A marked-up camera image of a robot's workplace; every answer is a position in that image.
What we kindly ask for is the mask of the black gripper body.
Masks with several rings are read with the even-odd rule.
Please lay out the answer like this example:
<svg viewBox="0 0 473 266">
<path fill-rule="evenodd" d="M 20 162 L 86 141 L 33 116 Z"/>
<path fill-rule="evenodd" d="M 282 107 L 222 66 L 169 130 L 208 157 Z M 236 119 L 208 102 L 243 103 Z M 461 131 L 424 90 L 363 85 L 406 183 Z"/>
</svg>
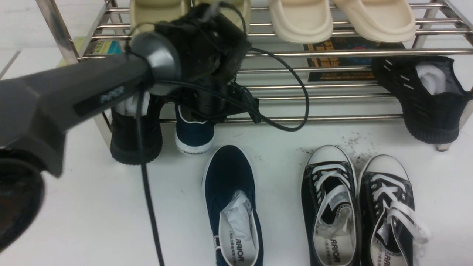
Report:
<svg viewBox="0 0 473 266">
<path fill-rule="evenodd" d="M 177 20 L 155 23 L 155 32 L 174 46 L 174 64 L 180 70 L 174 77 L 157 78 L 155 95 L 168 97 L 204 120 L 222 122 L 248 113 L 260 123 L 259 101 L 235 84 L 251 47 L 246 27 L 236 26 L 222 10 L 235 12 L 245 26 L 241 12 L 229 3 L 200 3 Z"/>
</svg>

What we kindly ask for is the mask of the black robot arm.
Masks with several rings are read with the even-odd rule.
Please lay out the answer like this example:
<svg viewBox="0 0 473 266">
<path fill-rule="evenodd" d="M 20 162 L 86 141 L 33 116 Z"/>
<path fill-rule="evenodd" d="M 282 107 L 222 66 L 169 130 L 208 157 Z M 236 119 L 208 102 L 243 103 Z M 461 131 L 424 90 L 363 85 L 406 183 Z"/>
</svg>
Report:
<svg viewBox="0 0 473 266">
<path fill-rule="evenodd" d="M 139 92 L 173 97 L 198 116 L 220 120 L 256 111 L 226 85 L 251 44 L 220 13 L 199 4 L 153 23 L 125 52 L 1 81 L 1 251 L 32 224 L 44 198 L 43 171 L 61 177 L 69 129 Z"/>
</svg>

